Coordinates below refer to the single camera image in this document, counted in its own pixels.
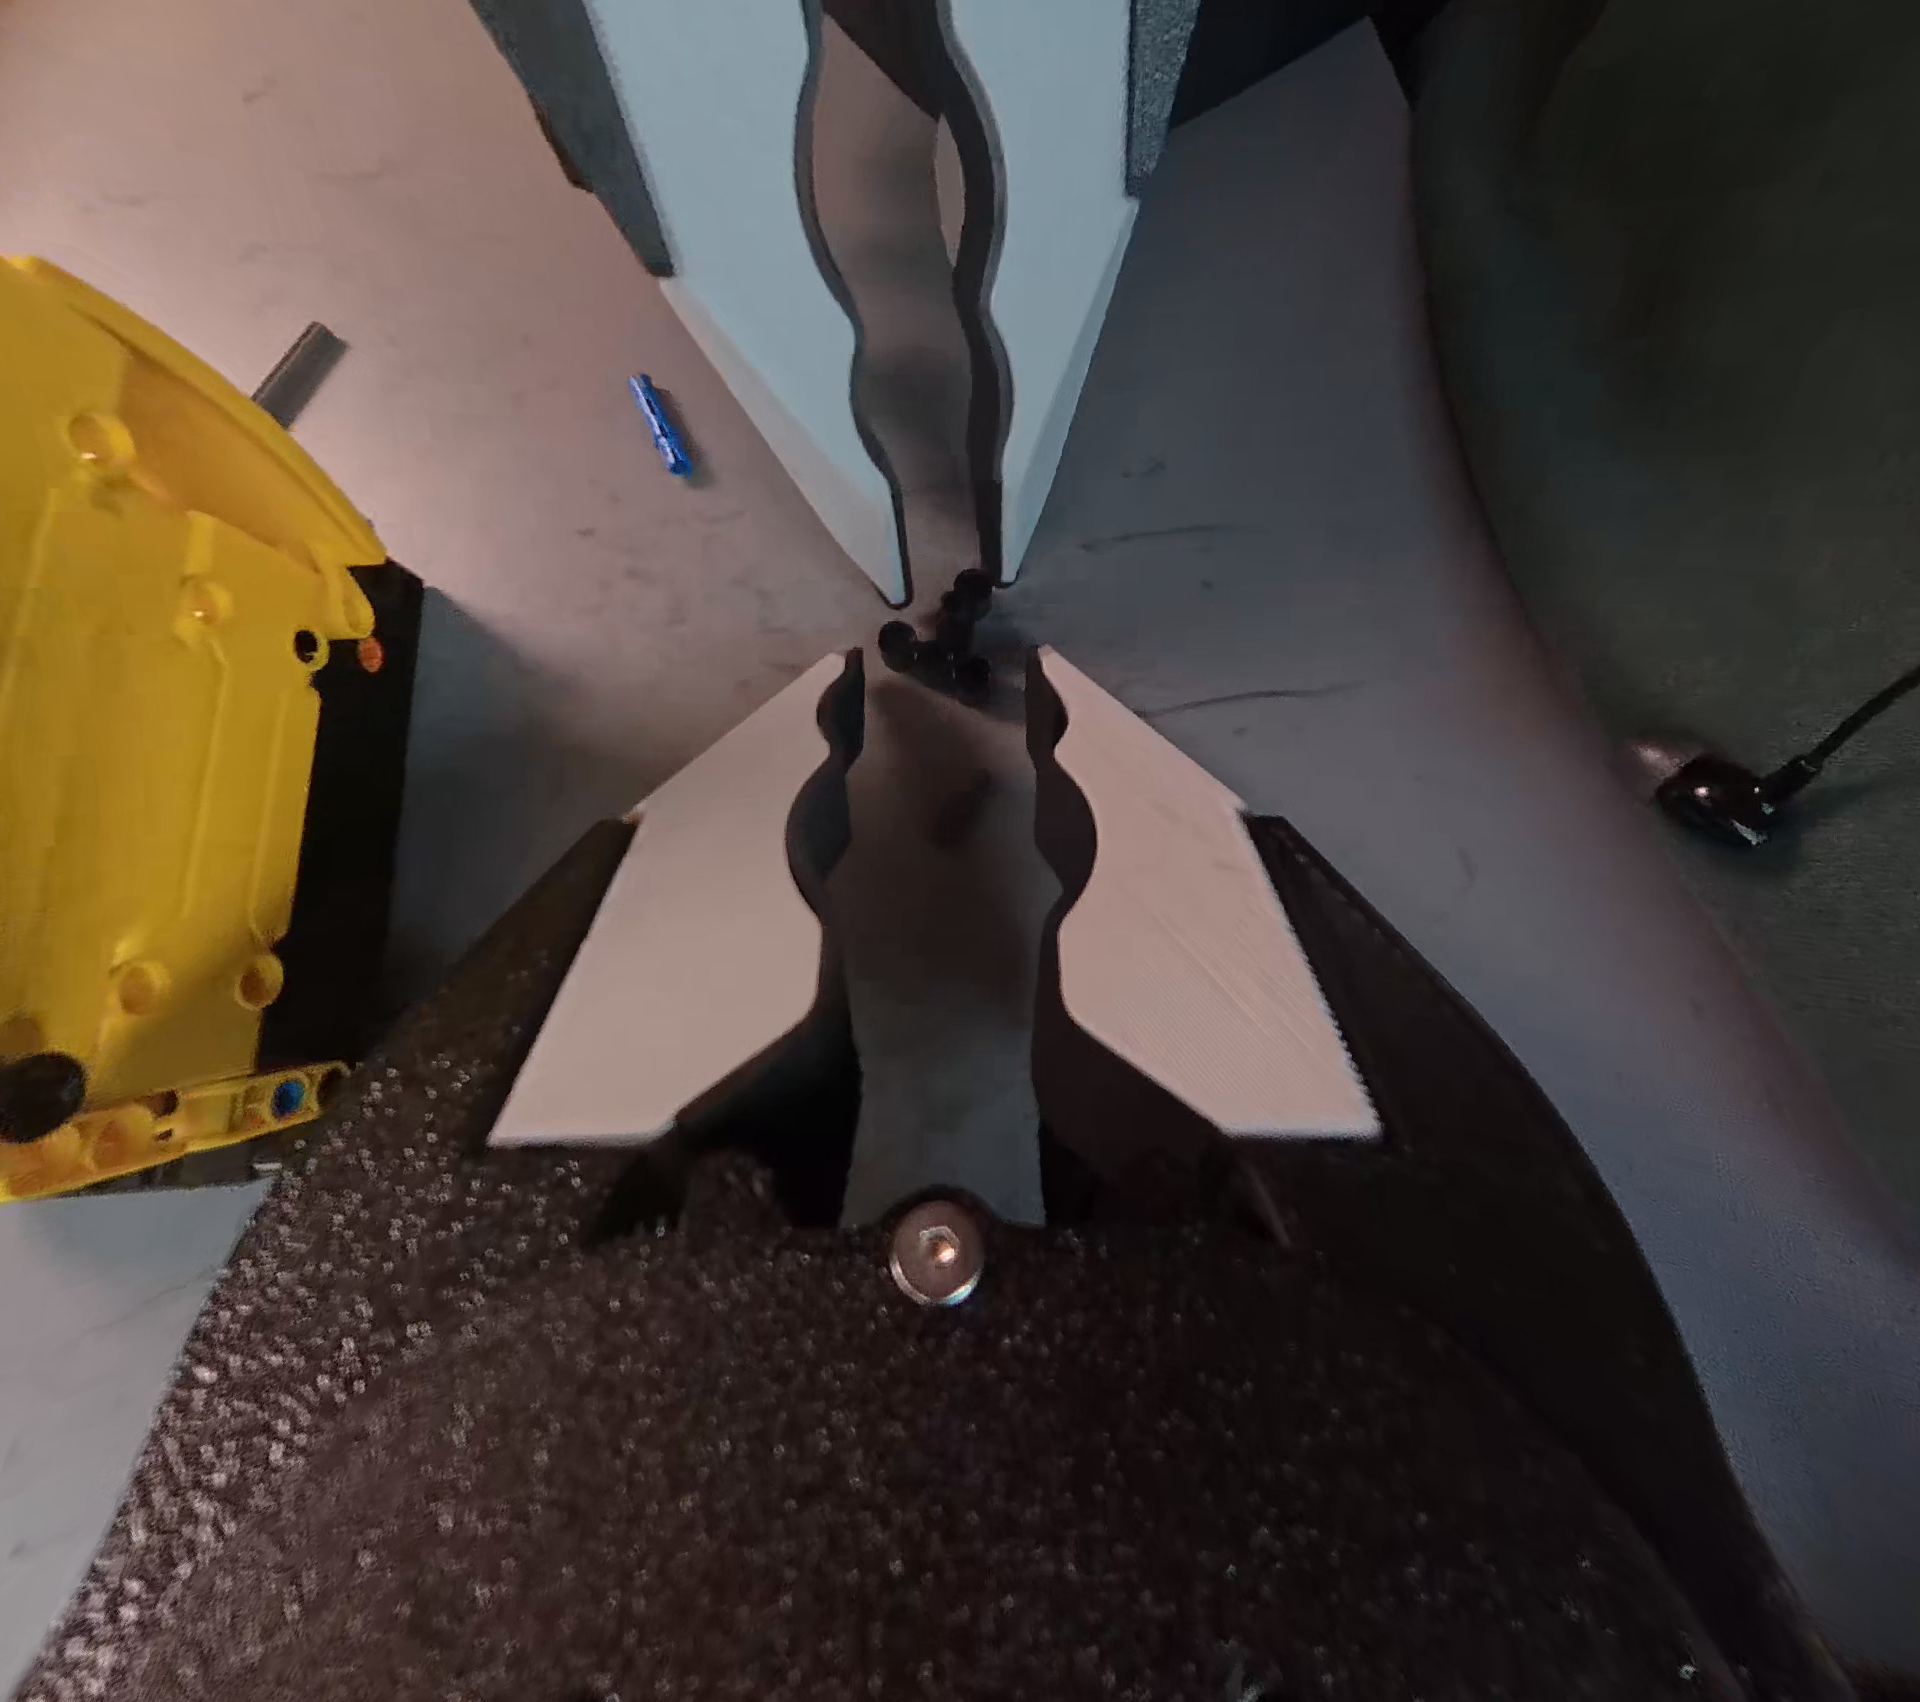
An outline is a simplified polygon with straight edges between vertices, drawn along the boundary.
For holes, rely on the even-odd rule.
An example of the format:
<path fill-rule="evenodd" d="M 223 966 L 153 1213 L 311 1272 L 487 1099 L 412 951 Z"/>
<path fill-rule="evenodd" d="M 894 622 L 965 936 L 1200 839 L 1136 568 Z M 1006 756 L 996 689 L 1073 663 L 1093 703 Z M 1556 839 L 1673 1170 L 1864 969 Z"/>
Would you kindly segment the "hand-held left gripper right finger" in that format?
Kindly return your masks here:
<path fill-rule="evenodd" d="M 1056 648 L 1027 660 L 1069 1037 L 1225 1138 L 1376 1142 L 1380 1112 L 1233 788 Z"/>

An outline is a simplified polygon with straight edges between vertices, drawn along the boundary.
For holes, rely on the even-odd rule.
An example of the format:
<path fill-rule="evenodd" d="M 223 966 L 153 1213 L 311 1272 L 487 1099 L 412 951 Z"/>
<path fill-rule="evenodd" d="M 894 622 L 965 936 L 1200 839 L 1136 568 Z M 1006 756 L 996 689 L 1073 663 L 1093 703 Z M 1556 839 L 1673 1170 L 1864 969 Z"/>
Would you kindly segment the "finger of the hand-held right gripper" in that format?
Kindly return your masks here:
<path fill-rule="evenodd" d="M 1133 241 L 1135 0 L 932 0 L 962 175 L 953 296 L 970 356 L 981 562 L 1013 584 Z"/>
<path fill-rule="evenodd" d="M 582 0 L 669 255 L 662 296 L 893 609 L 901 483 L 862 416 L 865 328 L 812 175 L 822 0 Z"/>

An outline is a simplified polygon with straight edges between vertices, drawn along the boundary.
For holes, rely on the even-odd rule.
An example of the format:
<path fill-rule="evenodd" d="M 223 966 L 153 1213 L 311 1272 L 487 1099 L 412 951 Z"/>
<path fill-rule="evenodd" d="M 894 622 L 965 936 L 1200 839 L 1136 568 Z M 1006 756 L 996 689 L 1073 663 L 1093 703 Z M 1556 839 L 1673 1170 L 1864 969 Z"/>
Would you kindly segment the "yellow lego vehicle model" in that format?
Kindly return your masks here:
<path fill-rule="evenodd" d="M 2 1200 L 323 1119 L 389 961 L 422 583 L 253 393 L 2 265 Z"/>

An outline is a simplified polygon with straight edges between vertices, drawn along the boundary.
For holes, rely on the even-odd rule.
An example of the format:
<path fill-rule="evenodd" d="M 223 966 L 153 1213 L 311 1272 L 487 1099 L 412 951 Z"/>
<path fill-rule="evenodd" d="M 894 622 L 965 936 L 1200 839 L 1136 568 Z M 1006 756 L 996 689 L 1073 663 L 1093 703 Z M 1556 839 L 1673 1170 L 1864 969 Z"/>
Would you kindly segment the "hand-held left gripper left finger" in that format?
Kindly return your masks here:
<path fill-rule="evenodd" d="M 494 1151 L 654 1145 L 853 1062 L 827 887 L 853 842 L 865 710 L 862 654 L 830 652 L 628 811 Z"/>

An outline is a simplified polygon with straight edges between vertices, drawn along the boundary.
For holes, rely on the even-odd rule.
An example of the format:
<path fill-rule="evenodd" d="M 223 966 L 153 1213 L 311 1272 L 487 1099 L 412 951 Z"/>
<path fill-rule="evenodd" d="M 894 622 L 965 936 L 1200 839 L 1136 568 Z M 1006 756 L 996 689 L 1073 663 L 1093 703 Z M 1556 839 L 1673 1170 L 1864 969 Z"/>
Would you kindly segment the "dark grey lego axle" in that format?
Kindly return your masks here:
<path fill-rule="evenodd" d="M 349 343 L 325 323 L 306 323 L 293 347 L 253 390 L 253 403 L 293 431 L 349 355 Z"/>

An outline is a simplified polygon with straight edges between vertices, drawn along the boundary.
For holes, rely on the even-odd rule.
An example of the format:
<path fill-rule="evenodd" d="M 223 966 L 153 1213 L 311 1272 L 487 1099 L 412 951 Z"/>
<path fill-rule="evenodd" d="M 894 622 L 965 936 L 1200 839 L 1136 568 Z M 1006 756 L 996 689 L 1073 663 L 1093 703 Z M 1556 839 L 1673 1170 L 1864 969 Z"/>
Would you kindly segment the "black lego connector assembly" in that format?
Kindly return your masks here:
<path fill-rule="evenodd" d="M 994 606 L 996 584 L 981 568 L 962 568 L 940 596 L 931 634 L 893 619 L 876 633 L 876 654 L 894 674 L 983 707 L 994 693 L 992 660 L 977 646 L 979 626 Z"/>

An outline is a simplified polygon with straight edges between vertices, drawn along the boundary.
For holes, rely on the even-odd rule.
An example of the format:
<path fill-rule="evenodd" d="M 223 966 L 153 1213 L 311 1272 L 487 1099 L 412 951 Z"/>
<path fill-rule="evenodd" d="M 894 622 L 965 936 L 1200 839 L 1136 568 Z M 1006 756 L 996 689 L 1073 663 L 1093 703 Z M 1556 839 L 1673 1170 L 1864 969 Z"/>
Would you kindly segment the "blue lego pin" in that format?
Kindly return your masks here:
<path fill-rule="evenodd" d="M 698 464 L 694 461 L 693 448 L 684 439 L 679 419 L 659 388 L 659 384 L 645 373 L 634 373 L 628 377 L 628 390 L 641 419 L 647 437 L 653 444 L 657 458 L 669 477 L 679 483 L 690 483 Z"/>

